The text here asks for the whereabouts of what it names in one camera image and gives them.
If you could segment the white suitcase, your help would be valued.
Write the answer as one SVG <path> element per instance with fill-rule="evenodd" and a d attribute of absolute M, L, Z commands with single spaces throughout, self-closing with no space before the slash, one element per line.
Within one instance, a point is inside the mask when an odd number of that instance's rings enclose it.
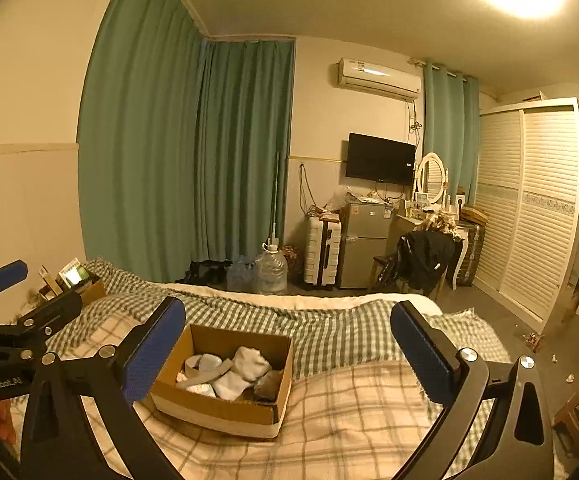
<path fill-rule="evenodd" d="M 328 212 L 320 217 L 309 218 L 303 281 L 317 287 L 335 284 L 340 240 L 341 222 L 338 214 Z"/>

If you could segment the green white book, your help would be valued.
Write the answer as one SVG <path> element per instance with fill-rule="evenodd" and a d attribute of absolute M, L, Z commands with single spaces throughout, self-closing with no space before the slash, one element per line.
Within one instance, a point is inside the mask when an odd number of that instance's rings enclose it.
<path fill-rule="evenodd" d="M 79 285 L 86 279 L 85 273 L 81 270 L 82 264 L 78 258 L 72 259 L 62 270 L 58 272 L 59 277 L 69 288 Z"/>

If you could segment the white socks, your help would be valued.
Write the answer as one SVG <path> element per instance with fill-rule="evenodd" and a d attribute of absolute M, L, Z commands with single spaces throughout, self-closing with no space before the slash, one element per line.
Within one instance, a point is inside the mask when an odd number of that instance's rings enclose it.
<path fill-rule="evenodd" d="M 232 367 L 227 373 L 212 382 L 216 396 L 225 401 L 234 401 L 266 372 L 272 365 L 255 348 L 240 346 L 232 359 Z"/>

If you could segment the black jacket on chair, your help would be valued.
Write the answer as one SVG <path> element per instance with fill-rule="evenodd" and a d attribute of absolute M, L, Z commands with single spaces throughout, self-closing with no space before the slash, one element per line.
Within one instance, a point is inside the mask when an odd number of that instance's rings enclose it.
<path fill-rule="evenodd" d="M 447 260 L 440 256 L 436 246 L 428 254 L 431 237 L 438 233 L 410 232 L 400 238 L 397 251 L 389 257 L 382 273 L 386 284 L 403 282 L 409 289 L 429 296 L 440 283 Z"/>

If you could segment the grey cloth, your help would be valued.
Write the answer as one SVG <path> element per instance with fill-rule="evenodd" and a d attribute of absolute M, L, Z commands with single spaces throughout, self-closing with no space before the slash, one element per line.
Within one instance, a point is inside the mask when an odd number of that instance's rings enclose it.
<path fill-rule="evenodd" d="M 274 402 L 282 379 L 281 370 L 269 370 L 254 383 L 254 397 L 261 402 Z"/>

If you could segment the white air conditioner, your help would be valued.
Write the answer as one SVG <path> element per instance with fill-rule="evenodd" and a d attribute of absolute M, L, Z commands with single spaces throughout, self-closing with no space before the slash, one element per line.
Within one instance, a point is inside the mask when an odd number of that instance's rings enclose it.
<path fill-rule="evenodd" d="M 342 58 L 338 63 L 338 86 L 415 101 L 422 90 L 422 79 L 387 66 Z"/>

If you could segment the oval vanity mirror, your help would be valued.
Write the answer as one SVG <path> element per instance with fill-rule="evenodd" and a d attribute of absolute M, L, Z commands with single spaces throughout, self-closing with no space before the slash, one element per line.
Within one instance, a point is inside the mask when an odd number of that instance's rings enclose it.
<path fill-rule="evenodd" d="M 435 152 L 423 156 L 415 171 L 413 200 L 424 205 L 441 205 L 449 186 L 449 170 Z"/>

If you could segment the white louvered wardrobe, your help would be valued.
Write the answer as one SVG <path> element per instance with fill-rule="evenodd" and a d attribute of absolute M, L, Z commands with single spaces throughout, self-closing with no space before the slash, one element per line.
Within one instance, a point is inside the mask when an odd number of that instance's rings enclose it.
<path fill-rule="evenodd" d="M 475 284 L 537 333 L 561 322 L 579 252 L 579 101 L 480 117 L 475 206 L 488 218 Z"/>

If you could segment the beige plaid blanket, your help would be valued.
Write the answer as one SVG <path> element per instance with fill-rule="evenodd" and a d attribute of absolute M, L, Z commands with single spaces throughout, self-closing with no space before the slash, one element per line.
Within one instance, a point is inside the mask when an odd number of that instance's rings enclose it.
<path fill-rule="evenodd" d="M 510 363 L 493 328 L 473 310 L 424 314 L 457 348 Z M 117 344 L 134 321 L 114 314 L 76 350 Z M 185 479 L 391 479 L 422 441 L 441 406 L 428 401 L 406 359 L 337 367 L 294 378 L 277 438 L 251 441 L 181 422 L 135 403 L 140 420 Z"/>

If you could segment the white dressing table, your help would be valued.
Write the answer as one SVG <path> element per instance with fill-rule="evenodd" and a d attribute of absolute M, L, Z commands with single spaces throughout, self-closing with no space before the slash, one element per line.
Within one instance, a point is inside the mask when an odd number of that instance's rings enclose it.
<path fill-rule="evenodd" d="M 430 254 L 431 249 L 436 246 L 441 249 L 438 254 L 447 260 L 443 272 L 451 288 L 456 289 L 460 263 L 469 248 L 468 231 L 457 225 L 457 217 L 440 210 L 419 211 L 416 218 L 396 214 L 390 223 L 386 255 L 393 255 L 397 251 L 400 238 L 410 232 L 438 233 L 438 236 L 431 237 L 427 252 Z"/>

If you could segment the black wall television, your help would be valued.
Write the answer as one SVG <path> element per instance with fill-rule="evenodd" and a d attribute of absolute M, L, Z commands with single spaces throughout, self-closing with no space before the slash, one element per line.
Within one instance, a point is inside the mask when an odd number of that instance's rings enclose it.
<path fill-rule="evenodd" d="M 414 176 L 415 154 L 413 144 L 350 132 L 346 176 L 409 186 Z"/>

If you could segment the grey mini fridge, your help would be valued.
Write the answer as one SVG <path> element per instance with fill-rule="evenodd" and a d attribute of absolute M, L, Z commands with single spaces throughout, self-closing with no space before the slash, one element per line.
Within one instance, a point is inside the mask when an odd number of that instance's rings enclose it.
<path fill-rule="evenodd" d="M 369 287 L 374 258 L 385 254 L 393 208 L 386 204 L 347 203 L 343 209 L 337 286 Z"/>

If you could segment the small tissue pack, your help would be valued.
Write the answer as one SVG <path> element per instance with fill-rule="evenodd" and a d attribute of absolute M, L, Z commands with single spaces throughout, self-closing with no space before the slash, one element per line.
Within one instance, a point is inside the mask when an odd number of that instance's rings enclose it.
<path fill-rule="evenodd" d="M 208 396 L 208 398 L 216 399 L 216 391 L 214 391 L 211 384 L 197 384 L 186 388 L 187 392 L 200 394 L 201 396 Z"/>

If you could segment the large water bottle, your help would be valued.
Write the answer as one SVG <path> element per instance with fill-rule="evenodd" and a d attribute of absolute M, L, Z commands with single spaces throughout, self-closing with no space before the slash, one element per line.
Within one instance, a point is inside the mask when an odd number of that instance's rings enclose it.
<path fill-rule="evenodd" d="M 262 295 L 284 295 L 287 290 L 287 260 L 276 240 L 262 244 L 254 259 L 254 291 Z"/>

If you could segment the white tape roll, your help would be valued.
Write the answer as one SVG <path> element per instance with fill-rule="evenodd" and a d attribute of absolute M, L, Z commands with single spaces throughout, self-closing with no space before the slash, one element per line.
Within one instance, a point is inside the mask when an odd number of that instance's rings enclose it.
<path fill-rule="evenodd" d="M 184 375 L 186 373 L 192 376 L 198 374 L 199 372 L 205 372 L 206 370 L 212 370 L 219 366 L 223 360 L 219 356 L 214 354 L 204 353 L 196 354 L 196 356 L 190 356 L 184 363 Z"/>

